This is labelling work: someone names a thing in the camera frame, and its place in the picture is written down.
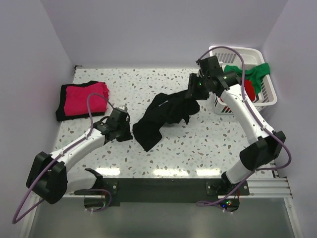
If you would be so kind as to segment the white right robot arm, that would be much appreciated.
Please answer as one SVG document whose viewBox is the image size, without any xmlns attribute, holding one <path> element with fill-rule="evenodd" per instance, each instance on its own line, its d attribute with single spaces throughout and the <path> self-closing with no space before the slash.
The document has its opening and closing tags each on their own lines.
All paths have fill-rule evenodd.
<svg viewBox="0 0 317 238">
<path fill-rule="evenodd" d="M 242 78 L 235 72 L 224 72 L 216 56 L 199 59 L 197 65 L 199 71 L 190 74 L 186 97 L 206 100 L 213 93 L 221 98 L 240 123 L 249 143 L 239 153 L 239 161 L 221 176 L 218 190 L 231 195 L 250 173 L 278 157 L 286 136 L 263 119 L 246 94 Z"/>
</svg>

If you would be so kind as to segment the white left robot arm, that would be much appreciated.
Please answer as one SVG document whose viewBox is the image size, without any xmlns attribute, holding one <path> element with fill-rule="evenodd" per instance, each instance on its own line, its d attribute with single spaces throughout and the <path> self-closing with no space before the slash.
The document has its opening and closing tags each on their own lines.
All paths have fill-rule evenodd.
<svg viewBox="0 0 317 238">
<path fill-rule="evenodd" d="M 133 138 L 126 106 L 114 108 L 105 122 L 99 120 L 78 139 L 49 154 L 36 155 L 26 186 L 49 204 L 57 203 L 68 189 L 67 173 L 81 159 L 105 144 Z"/>
</svg>

